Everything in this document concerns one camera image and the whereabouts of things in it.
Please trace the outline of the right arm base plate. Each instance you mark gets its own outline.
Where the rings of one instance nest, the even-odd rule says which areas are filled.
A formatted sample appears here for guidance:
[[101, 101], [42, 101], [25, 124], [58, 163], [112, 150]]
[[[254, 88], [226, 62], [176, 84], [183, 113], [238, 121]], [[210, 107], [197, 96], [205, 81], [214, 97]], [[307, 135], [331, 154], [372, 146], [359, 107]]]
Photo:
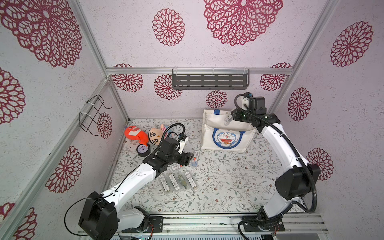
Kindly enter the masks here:
[[256, 215], [243, 216], [239, 227], [244, 227], [245, 232], [283, 232], [286, 229], [282, 218], [282, 215], [270, 218]]

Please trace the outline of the clear case blue parts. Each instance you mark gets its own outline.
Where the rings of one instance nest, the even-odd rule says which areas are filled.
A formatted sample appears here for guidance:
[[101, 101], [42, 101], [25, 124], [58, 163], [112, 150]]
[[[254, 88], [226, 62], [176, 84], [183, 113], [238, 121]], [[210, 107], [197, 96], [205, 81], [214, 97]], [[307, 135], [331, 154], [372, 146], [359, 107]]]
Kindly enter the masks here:
[[200, 157], [200, 151], [196, 150], [194, 151], [194, 156], [190, 162], [190, 166], [197, 168], [199, 164], [199, 157]]
[[171, 165], [171, 169], [172, 169], [173, 171], [178, 170], [178, 169], [180, 169], [181, 167], [182, 167], [182, 165], [177, 164], [177, 163]]

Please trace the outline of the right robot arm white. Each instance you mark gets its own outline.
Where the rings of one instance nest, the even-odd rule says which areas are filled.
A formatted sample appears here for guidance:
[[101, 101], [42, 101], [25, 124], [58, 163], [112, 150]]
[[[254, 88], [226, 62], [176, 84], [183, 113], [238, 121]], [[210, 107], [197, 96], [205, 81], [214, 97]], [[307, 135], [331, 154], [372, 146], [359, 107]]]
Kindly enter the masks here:
[[236, 108], [231, 112], [234, 121], [249, 123], [268, 140], [283, 167], [275, 181], [277, 193], [260, 209], [264, 221], [282, 217], [293, 205], [313, 213], [318, 205], [316, 182], [320, 167], [310, 164], [285, 133], [281, 121], [274, 115], [257, 115]]

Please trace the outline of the clear compass case gold label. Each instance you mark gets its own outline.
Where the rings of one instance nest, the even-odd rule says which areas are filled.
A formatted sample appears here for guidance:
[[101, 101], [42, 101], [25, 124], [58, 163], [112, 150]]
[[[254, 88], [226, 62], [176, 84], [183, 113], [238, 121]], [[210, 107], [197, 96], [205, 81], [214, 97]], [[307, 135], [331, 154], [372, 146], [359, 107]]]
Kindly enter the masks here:
[[233, 121], [233, 116], [231, 114], [229, 114], [225, 120], [224, 120], [224, 125], [225, 126], [228, 126], [231, 122]]

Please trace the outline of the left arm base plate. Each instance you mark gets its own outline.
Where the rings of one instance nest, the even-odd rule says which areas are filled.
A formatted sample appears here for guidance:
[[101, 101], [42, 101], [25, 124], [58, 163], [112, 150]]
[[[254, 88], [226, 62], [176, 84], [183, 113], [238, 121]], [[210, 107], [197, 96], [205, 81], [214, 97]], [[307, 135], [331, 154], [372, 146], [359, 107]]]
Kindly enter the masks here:
[[149, 216], [144, 218], [144, 221], [138, 228], [129, 228], [122, 230], [122, 233], [161, 233], [163, 231], [164, 217]]

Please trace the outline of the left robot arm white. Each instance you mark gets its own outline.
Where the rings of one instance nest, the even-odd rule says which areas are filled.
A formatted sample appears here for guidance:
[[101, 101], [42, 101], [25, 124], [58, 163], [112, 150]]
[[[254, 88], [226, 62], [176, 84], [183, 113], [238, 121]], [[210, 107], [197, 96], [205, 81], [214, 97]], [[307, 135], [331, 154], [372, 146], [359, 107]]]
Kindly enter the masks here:
[[124, 211], [126, 202], [146, 184], [155, 180], [177, 163], [187, 166], [194, 154], [184, 152], [189, 138], [165, 138], [157, 151], [129, 173], [119, 184], [102, 192], [92, 192], [86, 199], [80, 215], [79, 227], [94, 240], [110, 240], [115, 233], [126, 229], [145, 230], [149, 214], [139, 207]]

